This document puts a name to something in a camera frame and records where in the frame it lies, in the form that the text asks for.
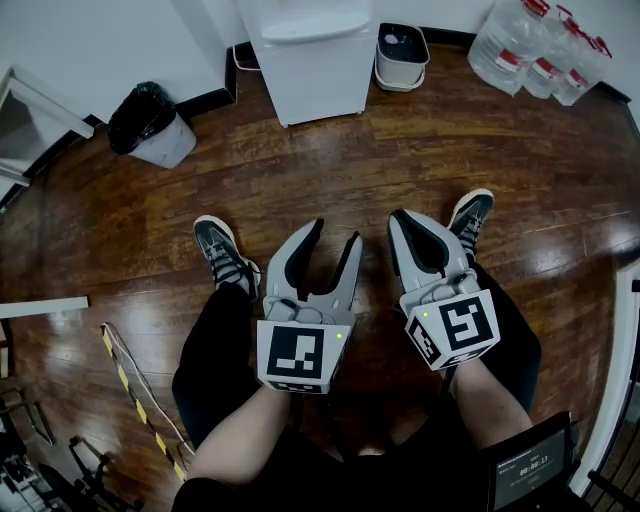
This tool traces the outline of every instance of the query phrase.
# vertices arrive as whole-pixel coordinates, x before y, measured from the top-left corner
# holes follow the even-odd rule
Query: forearm
[[[241,485],[267,463],[289,418],[291,396],[262,386],[198,447],[188,478]]]
[[[478,449],[497,444],[532,426],[526,411],[479,359],[456,369],[451,394]]]

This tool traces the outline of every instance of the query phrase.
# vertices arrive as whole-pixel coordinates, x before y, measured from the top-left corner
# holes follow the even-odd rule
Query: gray sneaker
[[[478,188],[464,195],[451,214],[449,229],[455,234],[467,255],[476,260],[476,241],[484,221],[493,208],[493,194],[486,188]]]
[[[211,265],[216,290],[222,283],[238,284],[251,302],[258,300],[260,269],[238,252],[231,228],[217,217],[202,215],[193,223],[193,233]]]

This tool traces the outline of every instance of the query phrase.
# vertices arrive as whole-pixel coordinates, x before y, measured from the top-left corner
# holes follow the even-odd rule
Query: timer display
[[[494,510],[519,500],[539,488],[564,468],[565,431],[561,430],[532,448],[496,466]]]

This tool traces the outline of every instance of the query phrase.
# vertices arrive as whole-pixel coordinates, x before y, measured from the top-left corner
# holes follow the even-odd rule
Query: white cabinet
[[[237,0],[283,126],[365,109],[375,0]]]

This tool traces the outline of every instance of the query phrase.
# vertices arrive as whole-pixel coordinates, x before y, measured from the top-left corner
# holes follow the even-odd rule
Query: white cord
[[[156,397],[153,395],[153,391],[151,391],[151,386],[149,386],[149,383],[147,382],[147,379],[142,375],[142,372],[140,371],[140,368],[138,368],[138,364],[135,362],[135,360],[133,359],[133,356],[129,352],[129,347],[127,347],[127,344],[120,337],[120,335],[116,331],[115,327],[112,330],[111,325],[108,324],[108,323],[104,323],[104,324],[102,324],[102,326],[105,329],[107,329],[107,331],[109,331],[109,336],[111,337],[111,340],[113,341],[113,343],[115,343],[115,345],[120,350],[120,353],[124,354],[125,356],[127,356],[127,358],[129,358],[129,361],[131,361],[131,363],[133,364],[133,369],[136,371],[136,376],[138,377],[138,381],[140,381],[140,385],[147,392],[147,395],[149,395],[149,398],[151,398],[151,401],[156,406],[156,409],[158,409],[158,411],[160,411],[160,414],[162,414],[162,416],[164,416],[164,418],[173,427],[173,430],[175,430],[175,432],[176,432],[176,434],[178,436],[178,439],[180,439],[180,442],[187,447],[187,450],[189,450],[191,455],[195,455],[194,451],[189,446],[189,443],[187,443],[187,441],[184,439],[184,437],[182,437],[182,434],[180,433],[178,428],[175,426],[173,421],[171,421],[171,418],[169,418],[169,416],[167,416],[167,414],[162,410],[162,407],[160,407],[160,404],[158,404],[158,401],[156,400]]]
[[[233,45],[232,48],[233,48],[233,60],[235,61],[238,69],[241,69],[242,71],[262,71],[260,68],[243,68],[238,62],[238,57],[236,57],[236,46]]]

